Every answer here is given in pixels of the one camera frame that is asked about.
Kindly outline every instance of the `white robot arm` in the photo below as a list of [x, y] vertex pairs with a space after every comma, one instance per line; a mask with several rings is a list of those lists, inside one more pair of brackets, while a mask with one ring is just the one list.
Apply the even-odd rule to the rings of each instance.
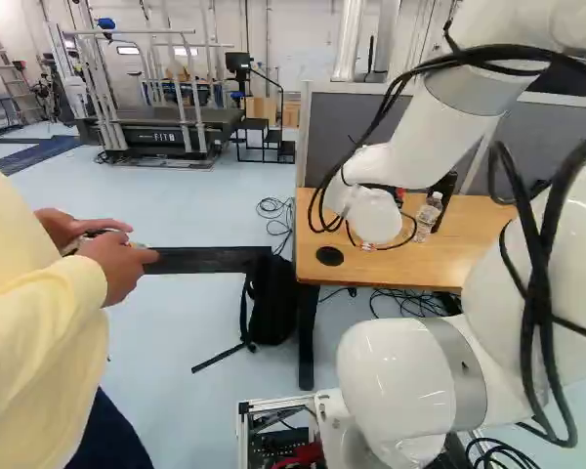
[[[466, 0], [451, 27], [460, 48], [519, 44], [563, 52], [586, 49], [586, 0]], [[445, 44], [444, 51], [451, 52]], [[549, 64], [504, 61], [513, 69], [544, 70]], [[364, 240], [385, 243], [401, 229], [386, 192], [357, 183], [406, 189], [440, 179], [537, 78], [510, 76], [472, 66], [425, 75], [392, 138], [359, 149], [332, 179], [325, 205], [347, 219]], [[343, 179], [350, 184], [346, 186]]]
[[[586, 0], [466, 0], [451, 36], [460, 48], [508, 43], [559, 52], [586, 49]], [[407, 189], [433, 184], [533, 79], [471, 66], [424, 76], [391, 140], [359, 149], [343, 175], [333, 177], [324, 203], [344, 214], [363, 240], [391, 240], [401, 226], [395, 204], [385, 192], [357, 184]], [[532, 203], [537, 223], [548, 195]], [[558, 318], [586, 329], [586, 166], [565, 194], [557, 228], [548, 263], [551, 300]], [[518, 220], [507, 228], [505, 246], [528, 285], [532, 263]], [[362, 322], [341, 341], [337, 369], [344, 404], [373, 452], [390, 467], [425, 466], [448, 432], [517, 422], [534, 413], [522, 381], [525, 300], [497, 243], [473, 268], [462, 302], [460, 317]], [[562, 383], [586, 377], [586, 337], [562, 327], [554, 333]], [[546, 361], [536, 349], [531, 357], [534, 389], [546, 404]]]

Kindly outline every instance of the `hand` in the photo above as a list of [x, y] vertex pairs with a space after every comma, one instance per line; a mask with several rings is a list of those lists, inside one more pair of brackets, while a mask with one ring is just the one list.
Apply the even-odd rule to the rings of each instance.
[[50, 235], [52, 242], [61, 251], [72, 241], [86, 232], [96, 230], [119, 230], [130, 233], [133, 228], [117, 220], [104, 218], [99, 220], [76, 220], [69, 214], [56, 208], [42, 208], [35, 211], [35, 216], [44, 230]]
[[101, 234], [83, 242], [77, 256], [93, 259], [106, 276], [106, 300], [103, 306], [121, 302], [137, 286], [144, 274], [144, 264], [158, 260], [158, 253], [151, 249], [136, 249], [126, 245], [128, 236], [122, 232]]

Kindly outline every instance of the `wooden desk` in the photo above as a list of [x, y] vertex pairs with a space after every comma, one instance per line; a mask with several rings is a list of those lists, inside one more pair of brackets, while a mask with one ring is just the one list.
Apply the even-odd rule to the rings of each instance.
[[[460, 293], [467, 274], [503, 226], [516, 215], [515, 207], [497, 205], [487, 196], [455, 195], [451, 198], [440, 229], [424, 243], [409, 242], [397, 249], [367, 252], [354, 247], [345, 224], [336, 233], [315, 234], [307, 211], [313, 189], [297, 189], [295, 216], [295, 269], [304, 286], [300, 295], [300, 387], [314, 386], [313, 329], [316, 301], [322, 284], [415, 288]], [[415, 216], [424, 202], [422, 193], [409, 193], [402, 211]], [[334, 214], [326, 209], [326, 220]], [[319, 226], [314, 213], [314, 224]], [[412, 222], [404, 217], [402, 234], [411, 233]], [[316, 259], [322, 246], [338, 248], [343, 264], [329, 267]]]

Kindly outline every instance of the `person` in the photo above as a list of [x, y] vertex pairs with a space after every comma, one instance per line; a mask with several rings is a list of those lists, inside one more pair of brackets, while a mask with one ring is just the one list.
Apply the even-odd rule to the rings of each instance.
[[[75, 255], [61, 249], [90, 230]], [[134, 429], [99, 389], [108, 325], [156, 252], [131, 227], [31, 212], [0, 174], [0, 469], [151, 469]]]

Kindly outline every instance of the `floor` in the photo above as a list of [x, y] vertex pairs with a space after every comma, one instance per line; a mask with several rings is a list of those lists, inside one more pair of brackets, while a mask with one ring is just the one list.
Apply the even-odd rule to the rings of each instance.
[[[4, 138], [50, 138], [75, 129], [36, 124]], [[0, 145], [0, 157], [26, 145]], [[77, 217], [115, 217], [150, 246], [278, 245], [255, 212], [266, 196], [294, 193], [295, 167], [238, 163], [229, 151], [213, 171], [119, 168], [94, 163], [100, 149], [80, 147], [11, 176], [33, 208], [56, 206]], [[290, 245], [284, 251], [290, 257]], [[296, 343], [255, 355], [240, 352], [196, 375], [190, 368], [238, 341], [241, 275], [144, 277], [121, 305], [108, 309], [110, 358], [103, 386], [134, 423], [157, 469], [236, 467], [234, 414], [245, 399], [300, 395]], [[321, 296], [333, 288], [323, 288]], [[336, 348], [351, 325], [370, 319], [370, 291], [340, 293], [319, 305], [316, 388], [338, 385]], [[381, 317], [396, 317], [390, 300]], [[543, 467], [586, 462], [586, 386], [569, 389], [580, 428], [577, 451], [540, 444], [508, 426], [487, 432], [535, 454]], [[302, 424], [295, 418], [291, 424]]]

